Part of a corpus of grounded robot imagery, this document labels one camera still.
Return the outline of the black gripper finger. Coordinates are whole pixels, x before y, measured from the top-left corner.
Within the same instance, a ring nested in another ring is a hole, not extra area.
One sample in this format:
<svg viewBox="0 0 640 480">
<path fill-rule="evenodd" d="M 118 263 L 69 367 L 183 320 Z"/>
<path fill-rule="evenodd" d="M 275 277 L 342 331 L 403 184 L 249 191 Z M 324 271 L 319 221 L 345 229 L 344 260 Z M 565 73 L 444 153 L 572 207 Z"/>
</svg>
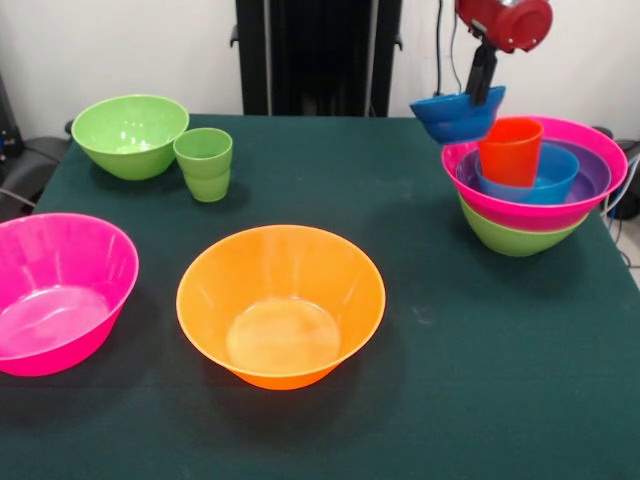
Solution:
<svg viewBox="0 0 640 480">
<path fill-rule="evenodd" d="M 482 41 L 474 53 L 466 83 L 467 95 L 483 95 L 485 90 L 485 69 L 487 63 L 487 45 Z"/>
<path fill-rule="evenodd" d="M 485 90 L 483 95 L 473 95 L 474 105 L 484 105 L 486 103 L 489 90 L 491 88 L 491 82 L 493 80 L 496 65 L 497 65 L 496 48 L 487 47 L 487 63 L 486 63 L 486 69 L 485 69 Z"/>
</svg>

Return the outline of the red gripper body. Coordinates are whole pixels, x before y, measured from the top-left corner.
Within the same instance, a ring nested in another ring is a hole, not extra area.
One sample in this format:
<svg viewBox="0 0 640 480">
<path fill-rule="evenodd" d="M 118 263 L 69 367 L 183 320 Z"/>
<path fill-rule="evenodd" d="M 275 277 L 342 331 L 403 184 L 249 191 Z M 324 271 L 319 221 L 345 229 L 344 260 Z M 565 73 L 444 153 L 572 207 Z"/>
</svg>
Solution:
<svg viewBox="0 0 640 480">
<path fill-rule="evenodd" d="M 505 53 L 536 48 L 553 22 L 551 4 L 545 0 L 457 0 L 455 12 L 474 37 Z"/>
</svg>

